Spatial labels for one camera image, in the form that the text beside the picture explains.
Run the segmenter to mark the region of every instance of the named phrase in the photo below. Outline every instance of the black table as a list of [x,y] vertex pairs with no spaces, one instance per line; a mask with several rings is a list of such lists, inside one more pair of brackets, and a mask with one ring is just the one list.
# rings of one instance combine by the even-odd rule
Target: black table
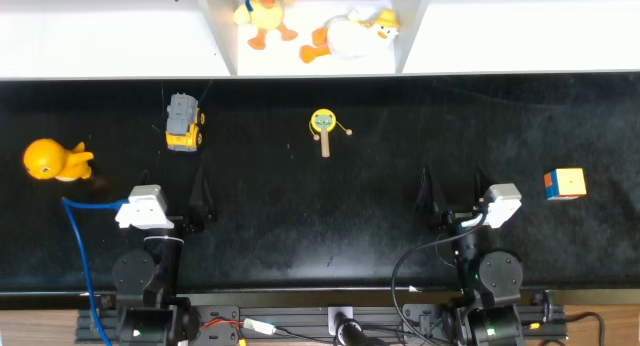
[[[166,149],[175,92],[202,98],[201,154]],[[438,236],[414,211],[427,165],[451,198],[471,197],[477,165],[517,185],[523,206],[496,239],[522,257],[525,287],[637,287],[639,104],[638,74],[2,83],[0,291],[85,289],[61,197],[126,198],[146,170],[179,214],[199,166],[218,221],[186,238],[182,293],[388,286],[400,255]],[[329,159],[307,126],[325,107],[354,130],[330,134]],[[22,153],[43,137],[85,141],[94,179],[29,178]],[[584,168],[589,195],[546,201],[543,175],[557,167]],[[113,262],[143,234],[119,230],[110,211],[75,214],[94,285],[111,290]],[[458,286],[433,250],[400,276]]]

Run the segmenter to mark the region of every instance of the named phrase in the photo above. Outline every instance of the yellow cube face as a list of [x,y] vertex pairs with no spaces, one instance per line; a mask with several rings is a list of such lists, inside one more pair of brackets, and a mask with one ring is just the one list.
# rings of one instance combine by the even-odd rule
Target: yellow cube face
[[557,169],[558,190],[562,195],[586,195],[587,186],[581,168]]

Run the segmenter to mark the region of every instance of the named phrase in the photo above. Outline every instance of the toy truck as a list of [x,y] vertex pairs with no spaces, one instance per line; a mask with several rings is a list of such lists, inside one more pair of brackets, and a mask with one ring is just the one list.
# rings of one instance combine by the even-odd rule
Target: toy truck
[[197,151],[202,145],[201,127],[205,122],[198,100],[186,94],[172,95],[167,113],[167,147],[174,151]]

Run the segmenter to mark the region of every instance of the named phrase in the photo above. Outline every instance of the rubik's cube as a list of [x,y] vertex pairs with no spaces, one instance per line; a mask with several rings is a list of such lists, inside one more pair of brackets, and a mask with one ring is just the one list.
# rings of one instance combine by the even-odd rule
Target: rubik's cube
[[547,200],[570,200],[587,194],[581,168],[555,169],[544,175]]

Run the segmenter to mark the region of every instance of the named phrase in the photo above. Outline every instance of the yellow hat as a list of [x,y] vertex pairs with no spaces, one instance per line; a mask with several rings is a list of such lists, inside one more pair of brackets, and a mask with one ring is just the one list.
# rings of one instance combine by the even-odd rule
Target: yellow hat
[[396,13],[390,9],[383,9],[382,12],[380,12],[380,16],[372,22],[384,27],[400,28],[400,24],[396,20]]

